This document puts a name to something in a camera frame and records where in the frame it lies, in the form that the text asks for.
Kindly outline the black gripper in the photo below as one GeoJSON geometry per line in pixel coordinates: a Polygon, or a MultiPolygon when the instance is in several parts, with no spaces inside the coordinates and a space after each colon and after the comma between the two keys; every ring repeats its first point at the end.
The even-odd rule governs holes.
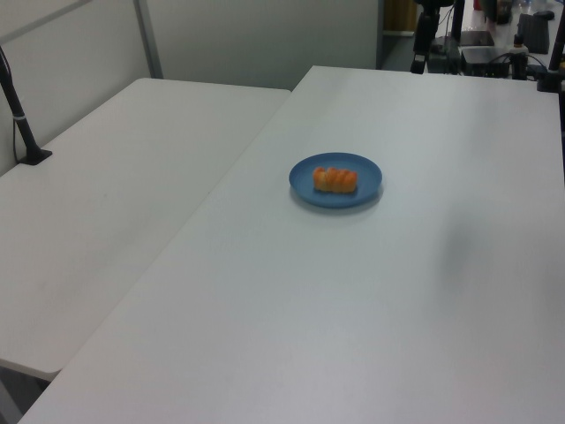
{"type": "Polygon", "coordinates": [[[451,7],[454,0],[415,0],[423,8],[425,15],[420,15],[413,45],[414,58],[411,62],[411,73],[423,73],[429,58],[432,41],[439,25],[441,8],[451,7]]]}

